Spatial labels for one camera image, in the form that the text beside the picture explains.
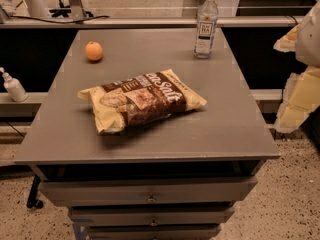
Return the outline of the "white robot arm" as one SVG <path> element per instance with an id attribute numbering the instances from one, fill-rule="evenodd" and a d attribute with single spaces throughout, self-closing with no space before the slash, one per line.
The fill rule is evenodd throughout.
<path id="1" fill-rule="evenodd" d="M 273 48 L 294 52 L 307 66 L 303 73 L 289 76 L 274 123 L 276 131 L 291 133 L 320 106 L 320 1 Z"/>

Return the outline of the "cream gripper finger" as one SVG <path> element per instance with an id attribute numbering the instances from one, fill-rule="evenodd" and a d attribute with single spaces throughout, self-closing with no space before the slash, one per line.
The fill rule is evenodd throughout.
<path id="1" fill-rule="evenodd" d="M 319 106 L 320 68 L 309 66 L 301 74 L 292 73 L 276 115 L 275 130 L 280 133 L 297 130 Z"/>
<path id="2" fill-rule="evenodd" d="M 296 39 L 297 39 L 298 25 L 293 27 L 284 36 L 278 39 L 273 48 L 279 52 L 294 52 L 296 50 Z"/>

